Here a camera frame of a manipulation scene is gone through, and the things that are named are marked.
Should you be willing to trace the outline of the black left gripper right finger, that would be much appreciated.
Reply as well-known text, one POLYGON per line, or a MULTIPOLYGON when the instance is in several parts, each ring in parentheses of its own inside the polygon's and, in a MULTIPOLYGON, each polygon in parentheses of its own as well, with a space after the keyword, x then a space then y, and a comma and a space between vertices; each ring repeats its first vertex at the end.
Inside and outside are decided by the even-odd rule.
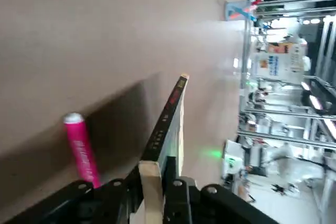
POLYGON ((277 223, 219 184, 198 189, 194 180, 177 175, 175 157, 164 170, 163 223, 277 223))

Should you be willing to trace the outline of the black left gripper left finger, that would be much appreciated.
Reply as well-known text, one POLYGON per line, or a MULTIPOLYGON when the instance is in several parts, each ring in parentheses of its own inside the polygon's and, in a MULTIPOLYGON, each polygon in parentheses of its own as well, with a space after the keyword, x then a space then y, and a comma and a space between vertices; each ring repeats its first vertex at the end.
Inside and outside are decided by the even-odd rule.
POLYGON ((77 180, 7 220, 7 223, 130 223, 143 200, 139 168, 94 188, 77 180))

